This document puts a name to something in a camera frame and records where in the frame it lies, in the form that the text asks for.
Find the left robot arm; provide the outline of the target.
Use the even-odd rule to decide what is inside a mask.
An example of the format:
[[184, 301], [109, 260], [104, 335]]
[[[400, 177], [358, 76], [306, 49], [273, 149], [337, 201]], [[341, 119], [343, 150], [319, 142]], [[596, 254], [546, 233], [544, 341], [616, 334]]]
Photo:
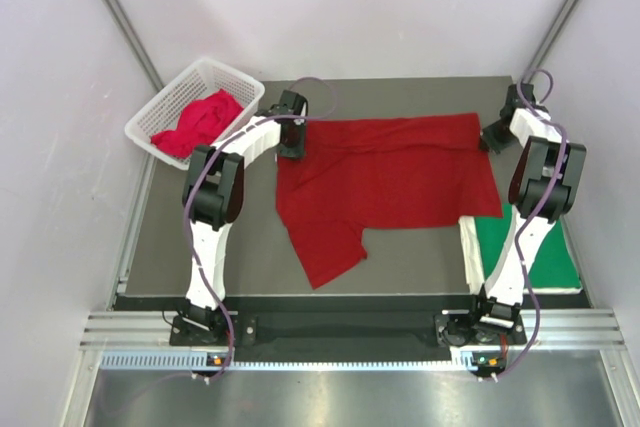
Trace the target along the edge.
[[285, 90], [229, 139], [194, 150], [182, 195], [191, 278], [176, 307], [171, 344], [220, 345], [231, 333], [224, 267], [231, 227], [243, 207], [245, 169], [271, 149], [278, 158], [302, 158], [307, 114], [307, 99]]

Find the dark red t shirt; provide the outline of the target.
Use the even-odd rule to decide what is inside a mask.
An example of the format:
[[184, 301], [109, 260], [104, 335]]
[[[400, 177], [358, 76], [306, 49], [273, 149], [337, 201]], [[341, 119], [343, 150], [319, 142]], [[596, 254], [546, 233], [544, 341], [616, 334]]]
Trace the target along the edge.
[[277, 161], [276, 210], [310, 286], [366, 259], [367, 229], [502, 217], [480, 131], [475, 113], [309, 123], [303, 158]]

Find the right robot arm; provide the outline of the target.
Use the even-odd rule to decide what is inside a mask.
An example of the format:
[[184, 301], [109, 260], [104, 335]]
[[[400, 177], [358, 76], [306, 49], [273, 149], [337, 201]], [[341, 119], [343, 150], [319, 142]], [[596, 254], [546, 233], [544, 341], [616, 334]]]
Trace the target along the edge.
[[469, 335], [481, 343], [516, 331], [524, 292], [533, 290], [529, 272], [549, 232], [572, 209], [587, 156], [586, 146], [569, 140], [536, 101], [534, 86], [522, 81], [508, 88], [499, 119], [480, 134], [488, 152], [513, 144], [522, 152], [508, 189], [509, 230], [466, 319]]

